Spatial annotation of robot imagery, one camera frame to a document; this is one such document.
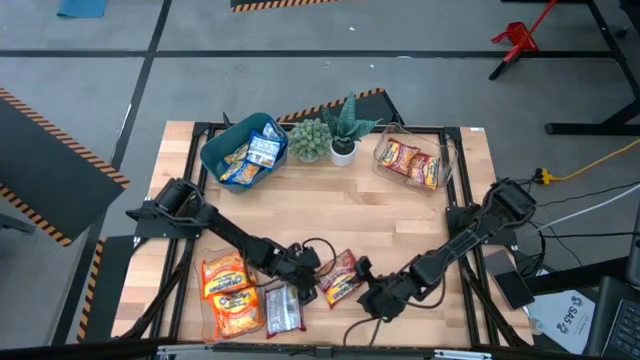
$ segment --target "yellow and black hazard tape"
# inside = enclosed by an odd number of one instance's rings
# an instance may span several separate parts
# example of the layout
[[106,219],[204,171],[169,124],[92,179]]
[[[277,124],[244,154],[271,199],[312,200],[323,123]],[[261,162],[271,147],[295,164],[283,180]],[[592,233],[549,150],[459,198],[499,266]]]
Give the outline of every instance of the yellow and black hazard tape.
[[71,239],[66,237],[63,233],[58,231],[53,225],[49,224],[42,216],[35,212],[29,205],[22,201],[16,194],[14,194],[8,187],[0,183],[0,196],[7,199],[11,205],[15,206],[23,214],[36,224],[37,227],[42,229],[45,233],[53,238],[58,244],[67,246],[71,244]]
[[[369,90],[369,91],[363,91],[361,93],[356,94],[356,100],[364,98],[364,97],[367,97],[369,95],[375,95],[375,94],[383,93],[383,92],[384,92],[383,88],[375,88],[375,89],[372,89],[372,90]],[[328,102],[328,103],[323,104],[323,105],[326,108],[332,108],[332,107],[334,107],[336,105],[344,104],[345,101],[347,101],[346,97],[344,97],[342,99],[338,99],[338,100],[334,100],[334,101]],[[318,105],[318,106],[310,107],[310,108],[305,109],[305,110],[301,110],[301,111],[298,111],[298,112],[291,113],[289,115],[280,116],[278,118],[278,122],[298,122],[298,120],[306,117],[307,115],[311,115],[311,114],[315,114],[315,113],[318,113],[318,115],[319,115],[321,106],[322,105]]]
[[265,1],[253,4],[236,5],[231,8],[232,12],[245,12],[252,10],[276,9],[300,5],[322,4],[329,2],[338,2],[339,0],[281,0],[281,1]]
[[96,289],[96,281],[98,281],[98,271],[100,270],[100,262],[102,260],[102,250],[107,240],[101,238],[96,244],[96,251],[93,253],[93,261],[91,262],[91,271],[89,272],[89,282],[87,283],[87,293],[84,296],[84,304],[82,305],[82,315],[80,316],[80,325],[78,326],[78,335],[76,340],[83,343],[89,326],[89,313],[91,312],[91,303],[93,302],[93,292]]
[[51,134],[51,136],[55,137],[62,144],[73,150],[78,156],[85,159],[91,165],[100,169],[100,171],[110,177],[114,182],[125,189],[129,187],[129,179],[127,179],[124,175],[120,174],[118,171],[116,171],[116,169],[109,166],[109,164],[106,161],[102,160],[98,155],[92,153],[86,147],[80,145],[71,136],[58,129],[42,115],[38,114],[37,111],[25,105],[22,101],[11,95],[11,93],[3,88],[0,88],[0,99],[3,99],[14,108],[20,110],[20,112],[22,112],[25,116],[29,117],[33,122],[40,125],[44,131]]

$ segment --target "yellow cable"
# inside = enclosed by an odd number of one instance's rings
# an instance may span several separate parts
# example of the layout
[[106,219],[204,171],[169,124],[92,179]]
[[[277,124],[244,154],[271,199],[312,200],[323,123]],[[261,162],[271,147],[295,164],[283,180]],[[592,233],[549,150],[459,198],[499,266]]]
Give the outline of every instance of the yellow cable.
[[602,159],[600,159],[600,160],[596,160],[596,161],[592,162],[591,164],[589,164],[589,165],[587,165],[587,166],[583,167],[582,169],[580,169],[580,170],[578,170],[578,171],[574,172],[574,173],[573,173],[573,174],[571,174],[571,175],[567,175],[567,176],[563,176],[563,177],[555,177],[555,176],[551,175],[551,176],[549,177],[549,180],[552,180],[552,181],[565,181],[565,180],[569,180],[569,179],[571,179],[571,178],[573,178],[573,177],[575,177],[575,176],[578,176],[578,175],[582,174],[583,172],[585,172],[585,171],[587,171],[587,170],[591,169],[592,167],[594,167],[594,166],[596,166],[596,165],[600,164],[601,162],[603,162],[603,161],[605,161],[605,160],[607,160],[607,159],[609,159],[609,158],[611,158],[611,157],[614,157],[614,156],[616,156],[616,155],[618,155],[618,154],[620,154],[620,153],[623,153],[623,152],[625,152],[625,151],[627,151],[627,150],[631,149],[633,146],[635,146],[635,145],[637,145],[637,144],[640,144],[640,139],[638,139],[638,140],[636,140],[636,141],[632,142],[631,144],[629,144],[629,145],[627,145],[627,146],[623,147],[623,148],[622,148],[622,149],[620,149],[620,150],[616,150],[616,151],[612,152],[611,154],[609,154],[609,155],[607,155],[607,156],[603,157],[603,158],[602,158]]

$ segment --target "wooden table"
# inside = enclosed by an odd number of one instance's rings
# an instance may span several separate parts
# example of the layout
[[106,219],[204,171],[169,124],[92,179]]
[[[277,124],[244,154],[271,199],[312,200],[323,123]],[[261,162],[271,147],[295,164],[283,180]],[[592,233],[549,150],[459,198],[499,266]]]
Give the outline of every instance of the wooden table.
[[[167,123],[149,187],[150,197],[154,198],[169,178],[182,176],[193,125],[186,121]],[[482,129],[461,128],[461,132],[473,198],[479,202],[495,181],[487,138]],[[356,258],[369,256],[376,275],[397,271],[416,254],[435,249],[448,239],[444,216],[448,201],[445,189],[428,197],[420,196],[373,173],[372,152],[379,136],[370,134],[364,138],[357,159],[348,167],[336,167],[328,159],[309,165],[291,156],[282,168],[241,195],[221,189],[209,176],[206,198],[250,234],[274,239],[285,246],[310,237],[322,237],[329,240],[338,253],[349,248]],[[199,159],[195,165],[197,170],[192,180],[197,182]],[[150,239],[131,258],[112,335],[121,335],[128,330],[157,294],[167,244],[166,239]],[[176,263],[182,246],[183,243],[176,254]],[[206,248],[227,247],[226,242],[206,231],[196,242],[194,254]],[[314,244],[314,247],[323,263],[331,259],[329,249],[322,243]],[[497,249],[499,247],[485,246],[483,250],[486,253]],[[489,281],[493,301],[518,334],[532,343],[524,312],[509,310],[493,279]],[[448,268],[446,283],[446,295],[440,307],[434,310],[407,307],[391,323],[381,325],[375,344],[468,347],[468,327],[457,265]],[[265,327],[234,340],[341,345],[347,327],[368,317],[356,303],[366,288],[366,285],[361,286],[333,310],[329,309],[320,292],[318,299],[304,308],[307,332],[293,331],[267,340]],[[424,304],[436,301],[440,291],[440,288],[436,289]],[[488,343],[482,307],[477,299],[474,300],[481,339]],[[165,307],[161,335],[168,333],[172,309],[173,297]],[[348,344],[366,345],[374,326],[375,322],[370,322],[354,329]],[[195,269],[192,269],[178,337],[201,341],[201,328],[198,281]]]

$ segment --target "green plant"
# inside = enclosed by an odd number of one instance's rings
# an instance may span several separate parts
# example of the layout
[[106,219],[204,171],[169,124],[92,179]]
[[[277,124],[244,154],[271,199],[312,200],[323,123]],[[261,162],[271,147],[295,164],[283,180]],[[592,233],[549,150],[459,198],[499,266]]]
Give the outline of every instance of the green plant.
[[320,119],[306,119],[289,133],[289,152],[304,162],[317,161],[329,153],[331,132]]
[[349,93],[339,117],[333,116],[324,106],[322,116],[329,125],[334,144],[343,149],[351,148],[355,141],[360,141],[373,130],[378,121],[382,120],[356,120],[356,96],[353,92]]

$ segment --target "blue plastic bin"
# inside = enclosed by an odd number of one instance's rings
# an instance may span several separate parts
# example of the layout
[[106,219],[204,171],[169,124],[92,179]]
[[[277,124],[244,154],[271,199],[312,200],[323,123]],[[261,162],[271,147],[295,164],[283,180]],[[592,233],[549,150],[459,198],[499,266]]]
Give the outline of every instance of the blue plastic bin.
[[[227,171],[229,165],[224,161],[224,157],[233,153],[242,144],[249,141],[251,137],[251,131],[257,131],[262,133],[262,129],[267,124],[267,121],[272,119],[271,116],[265,113],[255,113],[248,118],[240,121],[239,123],[231,126],[225,130],[222,134],[216,135],[213,139],[209,140],[202,150],[200,150],[200,159],[202,164],[207,168],[209,173],[222,184],[222,186],[234,194],[239,194],[247,191],[247,187],[237,184],[224,184],[220,181],[220,176]],[[252,185],[255,185],[262,181],[270,172],[278,169],[282,164],[287,161],[287,147],[289,146],[289,138],[286,131],[276,122],[278,132],[285,134],[285,145],[280,149],[276,163],[271,171],[266,168],[262,168],[253,179]]]

